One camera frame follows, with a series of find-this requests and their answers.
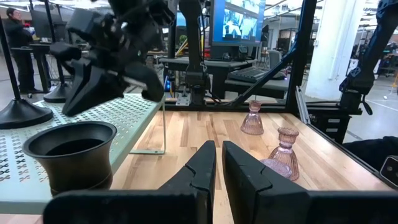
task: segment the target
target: glass candle holder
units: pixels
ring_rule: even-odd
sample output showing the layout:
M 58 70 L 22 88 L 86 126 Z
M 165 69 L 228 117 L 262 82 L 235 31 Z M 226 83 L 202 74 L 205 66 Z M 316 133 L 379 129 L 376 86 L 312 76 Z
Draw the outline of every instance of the glass candle holder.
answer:
M 271 152 L 268 159 L 263 160 L 262 163 L 290 180 L 297 180 L 300 176 L 299 164 L 296 154 L 293 151 L 293 144 L 299 132 L 291 128 L 279 128 L 278 133 L 279 146 L 276 147 Z
M 259 116 L 259 110 L 261 108 L 261 102 L 257 100 L 252 100 L 249 103 L 249 114 L 245 117 L 241 131 L 246 134 L 260 135 L 264 133 L 262 128 L 261 117 Z

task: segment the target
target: black pot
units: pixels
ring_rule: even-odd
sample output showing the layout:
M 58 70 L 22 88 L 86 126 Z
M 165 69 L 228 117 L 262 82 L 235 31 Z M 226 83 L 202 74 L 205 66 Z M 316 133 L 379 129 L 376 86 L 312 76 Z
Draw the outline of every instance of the black pot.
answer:
M 53 196 L 69 190 L 109 189 L 109 148 L 116 127 L 101 121 L 64 124 L 42 131 L 24 143 L 49 176 Z

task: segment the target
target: perforated metal shelf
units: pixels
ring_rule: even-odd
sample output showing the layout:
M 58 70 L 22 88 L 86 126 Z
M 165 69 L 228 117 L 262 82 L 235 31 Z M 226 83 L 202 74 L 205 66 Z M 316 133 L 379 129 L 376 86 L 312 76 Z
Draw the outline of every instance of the perforated metal shelf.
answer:
M 41 214 L 52 198 L 49 180 L 43 167 L 22 152 L 26 139 L 48 128 L 79 121 L 105 121 L 115 125 L 118 133 L 109 152 L 115 173 L 140 135 L 152 120 L 161 103 L 144 100 L 140 94 L 125 94 L 73 118 L 61 113 L 63 104 L 37 102 L 50 108 L 50 121 L 28 128 L 0 130 L 0 213 Z

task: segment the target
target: monitor screen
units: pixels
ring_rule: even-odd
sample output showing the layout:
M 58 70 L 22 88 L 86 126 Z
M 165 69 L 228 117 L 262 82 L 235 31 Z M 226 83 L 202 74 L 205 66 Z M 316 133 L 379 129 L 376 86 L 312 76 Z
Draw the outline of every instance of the monitor screen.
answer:
M 187 26 L 187 22 L 185 20 L 184 15 L 182 14 L 182 12 L 179 12 L 179 11 L 177 12 L 177 17 L 176 17 L 175 21 L 177 23 L 177 26 L 185 26 L 185 27 Z M 200 22 L 200 27 L 203 27 L 203 24 L 201 23 L 201 18 L 199 18 L 198 22 Z
M 265 6 L 265 0 L 215 0 L 212 44 L 258 44 Z

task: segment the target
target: wooden table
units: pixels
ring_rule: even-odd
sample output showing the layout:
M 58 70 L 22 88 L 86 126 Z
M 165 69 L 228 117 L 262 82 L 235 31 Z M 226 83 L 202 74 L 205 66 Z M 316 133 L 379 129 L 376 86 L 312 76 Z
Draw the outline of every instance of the wooden table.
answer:
M 323 139 L 291 114 L 261 114 L 262 136 L 240 130 L 246 113 L 167 111 L 167 153 L 164 156 L 129 155 L 114 176 L 113 189 L 157 189 L 169 180 L 206 141 L 217 147 L 214 223 L 233 223 L 223 177 L 221 147 L 233 141 L 257 159 L 267 158 L 278 146 L 277 128 L 300 131 L 294 151 L 300 178 L 295 182 L 312 190 L 391 190 L 378 178 Z M 157 113 L 135 148 L 160 149 L 163 144 L 162 114 Z M 0 223 L 35 223 L 39 216 L 0 215 Z

